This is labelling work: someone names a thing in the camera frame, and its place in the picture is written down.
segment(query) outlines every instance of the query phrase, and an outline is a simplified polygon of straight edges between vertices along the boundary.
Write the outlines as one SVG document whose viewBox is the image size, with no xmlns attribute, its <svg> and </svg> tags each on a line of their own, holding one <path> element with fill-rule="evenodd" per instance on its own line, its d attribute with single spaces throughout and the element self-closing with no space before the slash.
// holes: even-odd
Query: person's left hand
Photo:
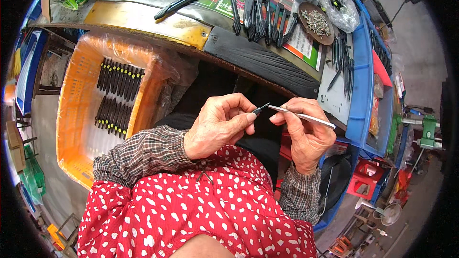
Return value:
<svg viewBox="0 0 459 258">
<path fill-rule="evenodd" d="M 224 145 L 234 145 L 255 132 L 257 107 L 241 93 L 210 97 L 185 134 L 184 148 L 189 159 L 207 158 Z"/>
</svg>

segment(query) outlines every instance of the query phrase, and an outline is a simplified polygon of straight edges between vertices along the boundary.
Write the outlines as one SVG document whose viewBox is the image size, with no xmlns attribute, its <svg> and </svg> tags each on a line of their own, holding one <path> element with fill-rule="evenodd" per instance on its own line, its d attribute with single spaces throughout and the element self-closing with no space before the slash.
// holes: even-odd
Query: workbench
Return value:
<svg viewBox="0 0 459 258">
<path fill-rule="evenodd" d="M 50 8 L 51 22 L 42 14 L 37 20 L 29 22 L 28 26 L 46 29 L 73 43 L 76 43 L 76 38 L 66 35 L 62 28 L 134 37 L 210 61 L 268 85 L 287 97 L 317 99 L 323 73 L 326 74 L 327 85 L 334 76 L 335 71 L 325 63 L 326 54 L 330 56 L 330 48 L 317 42 L 314 44 L 320 46 L 313 52 L 318 54 L 311 56 L 317 58 L 313 68 L 306 62 L 306 56 L 302 60 L 286 48 L 276 48 L 273 44 L 267 46 L 264 40 L 249 42 L 245 32 L 236 36 L 232 31 L 232 12 L 222 8 L 228 3 L 225 0 L 199 0 L 155 21 L 153 16 L 173 1 L 89 0 L 75 11 L 55 3 Z M 272 5 L 277 2 L 282 2 L 290 10 L 293 5 L 293 0 L 271 0 Z M 243 0 L 238 0 L 240 15 L 243 5 Z M 334 89 L 342 92 L 340 80 L 336 85 Z M 337 100 L 341 97 L 345 102 L 344 95 L 338 96 L 336 92 L 330 95 L 337 99 L 330 102 L 322 100 L 321 105 L 330 121 L 345 131 L 350 103 L 346 103 L 347 107 L 340 106 Z"/>
</svg>

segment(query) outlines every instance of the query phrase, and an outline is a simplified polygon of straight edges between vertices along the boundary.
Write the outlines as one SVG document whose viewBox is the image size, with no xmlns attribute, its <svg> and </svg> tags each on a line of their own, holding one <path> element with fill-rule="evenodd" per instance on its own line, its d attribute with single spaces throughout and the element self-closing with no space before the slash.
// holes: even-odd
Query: orange plastic crate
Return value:
<svg viewBox="0 0 459 258">
<path fill-rule="evenodd" d="M 104 58 L 145 69 L 145 76 L 131 112 L 126 138 L 150 127 L 158 108 L 157 101 L 161 88 L 165 83 L 164 76 L 161 75 L 162 60 L 150 45 L 133 43 L 132 40 L 106 34 L 95 36 L 88 33 L 80 38 L 60 91 L 56 152 L 60 168 L 87 189 L 91 188 L 94 176 L 93 159 L 83 151 L 89 139 L 84 126 L 94 125 L 92 114 L 100 104 L 94 92 L 97 88 L 100 63 Z"/>
</svg>

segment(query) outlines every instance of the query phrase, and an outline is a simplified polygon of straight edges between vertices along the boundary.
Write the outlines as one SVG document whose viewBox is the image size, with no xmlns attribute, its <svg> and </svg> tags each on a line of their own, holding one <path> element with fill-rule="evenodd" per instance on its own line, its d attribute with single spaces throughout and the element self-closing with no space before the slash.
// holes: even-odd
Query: green machine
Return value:
<svg viewBox="0 0 459 258">
<path fill-rule="evenodd" d="M 393 154 L 395 140 L 397 137 L 397 130 L 401 123 L 404 124 L 421 124 L 423 127 L 422 138 L 418 140 L 417 144 L 422 148 L 427 149 L 441 149 L 442 143 L 435 140 L 435 129 L 440 127 L 440 123 L 437 119 L 431 115 L 424 115 L 423 119 L 414 118 L 403 118 L 398 113 L 395 113 L 392 117 L 391 132 L 389 135 L 389 141 L 387 142 L 387 153 Z"/>
</svg>

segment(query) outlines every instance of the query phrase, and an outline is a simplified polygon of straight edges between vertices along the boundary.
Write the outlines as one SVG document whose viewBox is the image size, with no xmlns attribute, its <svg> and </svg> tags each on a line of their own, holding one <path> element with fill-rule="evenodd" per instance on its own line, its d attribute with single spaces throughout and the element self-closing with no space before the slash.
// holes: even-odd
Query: concrete floor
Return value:
<svg viewBox="0 0 459 258">
<path fill-rule="evenodd" d="M 32 103 L 32 129 L 38 137 L 35 151 L 43 170 L 46 194 L 43 195 L 45 219 L 60 227 L 72 213 L 81 219 L 89 191 L 68 177 L 57 164 L 56 118 L 59 96 L 37 95 Z M 71 227 L 64 229 L 69 235 Z"/>
<path fill-rule="evenodd" d="M 404 0 L 380 0 L 389 18 L 392 18 Z M 446 66 L 434 20 L 428 14 L 424 3 L 406 3 L 394 21 L 396 43 L 390 44 L 393 56 L 402 59 L 398 65 L 407 90 L 406 103 L 432 107 L 438 116 L 440 108 L 441 82 L 446 77 Z M 38 137 L 38 162 L 43 169 L 47 194 L 43 196 L 47 219 L 60 226 L 64 220 L 75 213 L 81 217 L 88 191 L 72 181 L 57 165 L 55 153 L 55 120 L 58 96 L 37 96 L 33 101 L 33 131 Z M 380 244 L 387 250 L 395 240 L 405 221 L 410 226 L 404 237 L 391 252 L 390 257 L 401 257 L 417 236 L 427 219 L 438 195 L 442 182 L 439 163 L 433 163 L 424 181 L 413 188 L 413 194 L 403 210 L 400 220 L 387 228 L 393 238 L 383 237 Z M 343 230 L 354 213 L 356 197 L 347 195 L 335 220 L 325 230 L 316 233 L 319 250 L 325 251 L 336 236 Z M 365 257 L 381 257 L 383 252 L 374 244 L 365 252 Z"/>
</svg>

